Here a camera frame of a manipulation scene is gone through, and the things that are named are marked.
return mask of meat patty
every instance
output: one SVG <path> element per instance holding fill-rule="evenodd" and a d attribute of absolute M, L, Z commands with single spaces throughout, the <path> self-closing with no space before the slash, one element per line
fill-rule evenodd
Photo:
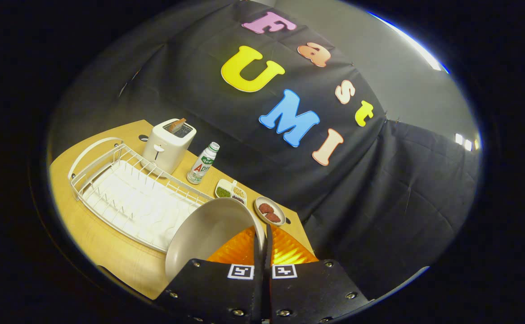
<path fill-rule="evenodd" d="M 268 213 L 265 217 L 273 223 L 280 223 L 280 218 L 275 213 Z"/>
<path fill-rule="evenodd" d="M 261 205 L 258 206 L 258 210 L 263 214 L 274 213 L 274 209 L 267 203 L 261 203 Z"/>

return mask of wooden table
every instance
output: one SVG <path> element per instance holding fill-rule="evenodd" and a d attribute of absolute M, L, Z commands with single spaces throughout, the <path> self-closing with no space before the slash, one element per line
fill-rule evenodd
<path fill-rule="evenodd" d="M 67 178 L 71 165 L 79 154 L 92 143 L 102 138 L 119 137 L 131 149 L 138 154 L 142 154 L 145 142 L 139 139 L 139 135 L 148 136 L 152 129 L 153 126 L 147 121 L 135 121 L 79 142 L 58 156 L 51 164 L 50 182 L 58 213 L 69 234 L 71 234 L 71 237 L 84 254 L 96 265 L 106 267 L 119 279 L 143 295 L 155 299 L 168 285 L 164 272 L 166 254 L 124 236 L 118 230 L 99 219 L 81 201 L 75 200 Z M 75 170 L 82 170 L 90 162 L 111 150 L 113 146 L 114 141 L 108 141 L 96 146 L 82 158 Z M 186 180 L 186 173 L 196 161 L 196 158 L 196 155 L 186 151 L 184 159 L 172 175 L 211 197 L 215 197 L 215 187 L 220 179 L 227 179 L 230 182 L 234 180 L 212 167 L 200 184 L 190 184 Z M 238 186 L 246 192 L 247 207 L 256 215 L 254 203 L 252 202 L 260 194 L 240 182 L 238 182 Z M 285 216 L 291 220 L 290 224 L 284 224 L 281 226 L 281 229 L 296 238 L 308 251 L 314 253 L 297 213 L 282 205 L 280 207 L 284 211 Z M 263 224 L 266 232 L 266 223 L 260 219 L 259 221 Z"/>

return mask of yellow letter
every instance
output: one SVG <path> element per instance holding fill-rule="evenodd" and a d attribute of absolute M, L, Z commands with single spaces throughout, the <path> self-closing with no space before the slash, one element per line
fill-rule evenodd
<path fill-rule="evenodd" d="M 240 71 L 256 59 L 262 59 L 262 54 L 258 53 L 258 51 L 252 47 L 240 46 L 238 53 L 231 57 L 220 70 L 223 79 L 240 91 L 256 92 L 266 86 L 277 74 L 285 73 L 284 68 L 278 65 L 278 63 L 266 61 L 266 68 L 256 79 L 252 81 L 244 80 L 242 76 L 240 76 Z"/>
<path fill-rule="evenodd" d="M 374 117 L 374 113 L 372 113 L 373 110 L 374 110 L 374 107 L 372 107 L 371 104 L 363 100 L 363 106 L 360 107 L 356 111 L 356 114 L 354 115 L 354 119 L 356 120 L 356 123 L 359 124 L 359 126 L 361 127 L 365 127 L 367 123 L 364 121 L 364 119 L 367 116 L 370 118 Z"/>
<path fill-rule="evenodd" d="M 342 138 L 342 135 L 340 135 L 338 131 L 329 128 L 328 137 L 318 150 L 312 152 L 312 157 L 314 160 L 316 160 L 316 162 L 322 164 L 323 166 L 328 166 L 328 158 L 330 158 L 332 152 L 334 152 L 334 149 L 336 149 L 338 144 L 342 144 L 343 142 L 344 138 Z"/>

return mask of small dish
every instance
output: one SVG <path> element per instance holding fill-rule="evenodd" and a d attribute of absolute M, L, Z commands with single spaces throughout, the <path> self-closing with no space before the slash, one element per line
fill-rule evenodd
<path fill-rule="evenodd" d="M 260 207 L 260 205 L 262 205 L 263 203 L 267 203 L 270 207 L 272 207 L 272 209 L 274 209 L 274 213 L 276 214 L 276 216 L 279 217 L 280 222 L 275 223 L 273 221 L 270 221 L 264 216 L 264 214 L 260 211 L 260 209 L 258 209 L 258 207 Z M 256 214 L 258 215 L 258 217 L 260 217 L 265 223 L 268 223 L 270 225 L 282 226 L 287 220 L 286 216 L 284 215 L 283 210 L 280 209 L 278 204 L 267 197 L 260 196 L 257 199 L 255 199 L 254 200 L 254 210 L 256 211 Z"/>
<path fill-rule="evenodd" d="M 246 192 L 236 186 L 236 180 L 230 183 L 227 180 L 220 179 L 215 188 L 215 196 L 218 198 L 234 198 L 246 206 Z"/>

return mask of gray wall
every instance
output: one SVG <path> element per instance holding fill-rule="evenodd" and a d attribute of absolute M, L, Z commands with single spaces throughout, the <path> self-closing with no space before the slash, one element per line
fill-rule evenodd
<path fill-rule="evenodd" d="M 452 140 L 455 133 L 472 142 L 479 138 L 468 102 L 449 74 L 434 70 L 396 31 L 367 12 L 339 0 L 257 2 L 274 3 L 345 53 L 389 119 L 400 118 Z"/>

